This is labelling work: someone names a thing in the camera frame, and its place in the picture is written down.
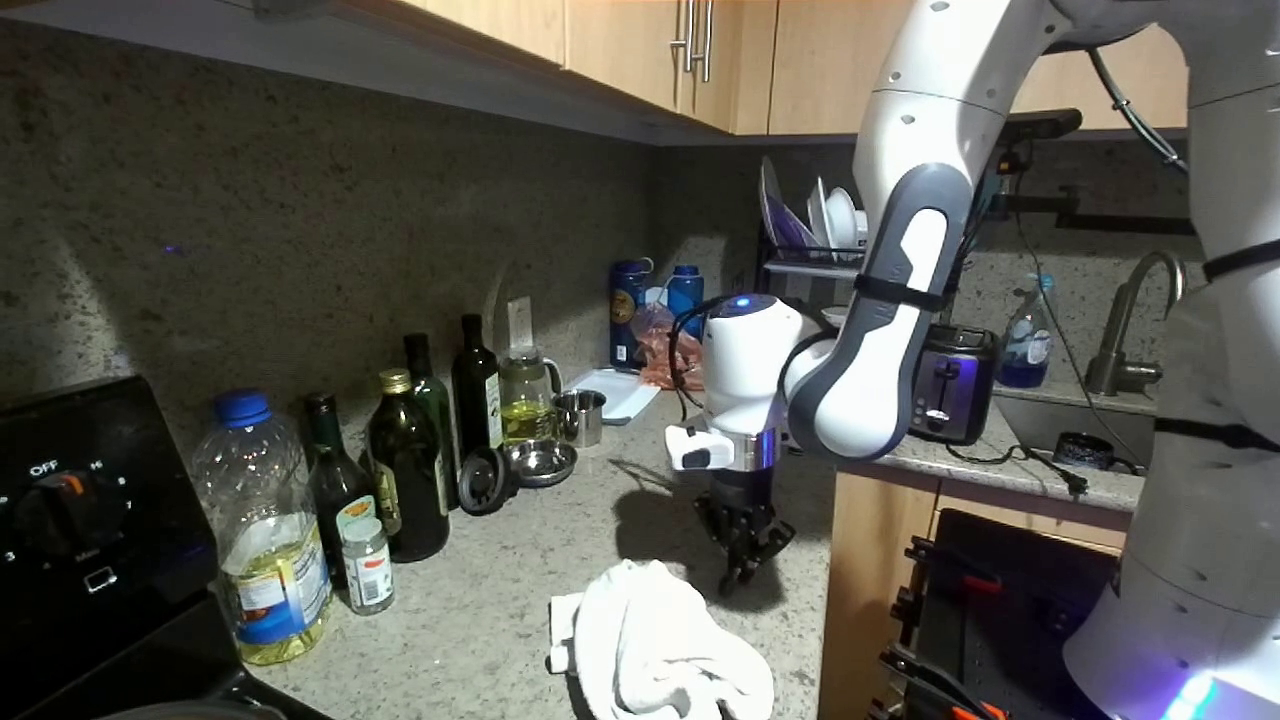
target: stove knob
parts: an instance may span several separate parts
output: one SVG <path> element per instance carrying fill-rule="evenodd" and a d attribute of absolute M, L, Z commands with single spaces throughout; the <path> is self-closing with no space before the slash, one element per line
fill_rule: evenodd
<path fill-rule="evenodd" d="M 89 560 L 123 537 L 128 483 L 95 469 L 54 469 L 14 507 L 20 556 L 45 565 Z"/>

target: cloth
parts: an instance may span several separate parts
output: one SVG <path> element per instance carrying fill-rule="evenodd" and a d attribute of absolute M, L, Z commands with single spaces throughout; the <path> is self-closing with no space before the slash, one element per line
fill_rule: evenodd
<path fill-rule="evenodd" d="M 596 720 L 773 717 L 768 658 L 658 560 L 611 565 L 580 594 L 555 594 L 548 658 L 577 671 Z"/>

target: label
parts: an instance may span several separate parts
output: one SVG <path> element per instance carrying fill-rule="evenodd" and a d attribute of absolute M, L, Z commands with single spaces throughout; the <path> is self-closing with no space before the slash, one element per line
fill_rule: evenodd
<path fill-rule="evenodd" d="M 242 531 L 223 572 L 236 590 L 236 636 L 280 644 L 308 632 L 329 599 L 329 569 L 316 521 L 298 510 Z"/>
<path fill-rule="evenodd" d="M 376 606 L 376 603 L 394 599 L 387 543 L 380 543 L 373 552 L 353 552 L 345 572 L 349 572 L 349 590 L 353 590 L 358 606 Z"/>
<path fill-rule="evenodd" d="M 406 526 L 406 507 L 399 507 L 399 483 L 394 464 L 367 458 L 373 469 L 373 488 L 376 488 L 376 507 L 384 521 L 384 531 L 395 537 Z"/>
<path fill-rule="evenodd" d="M 506 398 L 501 398 L 501 377 L 485 377 L 485 422 L 488 422 L 488 446 L 506 443 Z"/>

